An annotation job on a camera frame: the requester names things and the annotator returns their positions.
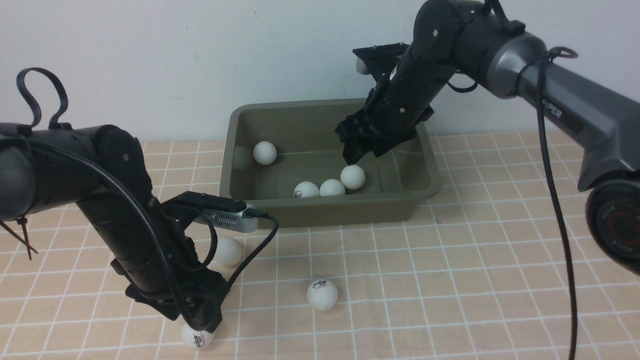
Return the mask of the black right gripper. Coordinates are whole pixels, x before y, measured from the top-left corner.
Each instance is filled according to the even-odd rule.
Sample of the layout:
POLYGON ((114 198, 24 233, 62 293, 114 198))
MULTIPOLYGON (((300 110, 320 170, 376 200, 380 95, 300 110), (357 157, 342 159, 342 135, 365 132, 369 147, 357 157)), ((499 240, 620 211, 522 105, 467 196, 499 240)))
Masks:
POLYGON ((434 110, 430 105, 380 102, 362 107, 340 121, 334 132, 343 142, 342 156, 348 166, 357 164, 366 154, 379 158, 418 135, 418 126, 428 121, 434 110))

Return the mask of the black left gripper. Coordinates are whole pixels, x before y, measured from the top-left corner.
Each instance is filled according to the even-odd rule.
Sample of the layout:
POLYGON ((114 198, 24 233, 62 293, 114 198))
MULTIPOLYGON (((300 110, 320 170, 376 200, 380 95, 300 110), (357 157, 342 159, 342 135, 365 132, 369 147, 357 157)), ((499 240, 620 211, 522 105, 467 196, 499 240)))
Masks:
POLYGON ((183 317, 185 323, 196 331, 214 334, 222 323, 221 305, 228 293, 228 285, 217 271, 208 268, 184 271, 177 265, 172 266, 170 277, 180 289, 178 297, 185 301, 186 310, 182 311, 158 260, 150 257, 140 261, 114 259, 110 265, 130 282, 125 295, 135 303, 150 306, 170 321, 183 317))

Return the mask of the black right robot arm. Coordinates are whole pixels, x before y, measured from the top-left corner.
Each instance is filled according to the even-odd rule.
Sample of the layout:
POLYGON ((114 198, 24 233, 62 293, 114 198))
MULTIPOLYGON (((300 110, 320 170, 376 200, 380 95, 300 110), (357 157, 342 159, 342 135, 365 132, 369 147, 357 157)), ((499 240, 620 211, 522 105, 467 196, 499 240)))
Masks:
POLYGON ((576 59, 573 50, 547 48, 496 0, 428 0, 414 19, 412 43, 353 52, 376 85, 334 130, 346 164, 413 139, 433 114, 432 100, 461 73, 500 99, 522 98, 539 125, 550 120, 583 149, 577 187, 590 191, 590 234, 611 260, 639 273, 640 106, 554 63, 576 59))

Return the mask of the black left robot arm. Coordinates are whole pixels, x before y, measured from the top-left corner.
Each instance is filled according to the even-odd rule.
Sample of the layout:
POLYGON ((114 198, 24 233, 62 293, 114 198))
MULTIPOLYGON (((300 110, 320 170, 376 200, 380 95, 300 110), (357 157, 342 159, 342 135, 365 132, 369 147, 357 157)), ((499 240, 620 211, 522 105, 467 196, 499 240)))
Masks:
POLYGON ((171 321, 214 333, 229 292, 199 261, 185 229, 201 217, 197 193, 161 203, 153 195, 140 142, 113 125, 28 130, 1 125, 1 222, 76 204, 114 255, 126 296, 171 321))

